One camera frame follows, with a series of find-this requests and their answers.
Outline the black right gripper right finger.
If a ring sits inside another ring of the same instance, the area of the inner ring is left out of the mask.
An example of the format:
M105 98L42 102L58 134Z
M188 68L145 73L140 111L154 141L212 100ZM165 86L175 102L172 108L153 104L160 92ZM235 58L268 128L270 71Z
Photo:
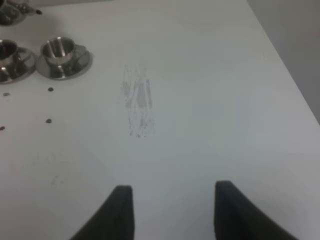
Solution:
M215 184L213 226L217 240L295 240L231 181Z

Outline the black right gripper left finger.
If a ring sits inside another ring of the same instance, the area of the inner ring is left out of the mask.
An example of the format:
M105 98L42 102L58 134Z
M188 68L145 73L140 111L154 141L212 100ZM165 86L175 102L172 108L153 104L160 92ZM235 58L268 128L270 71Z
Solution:
M133 240L135 215L133 189L118 185L73 240Z

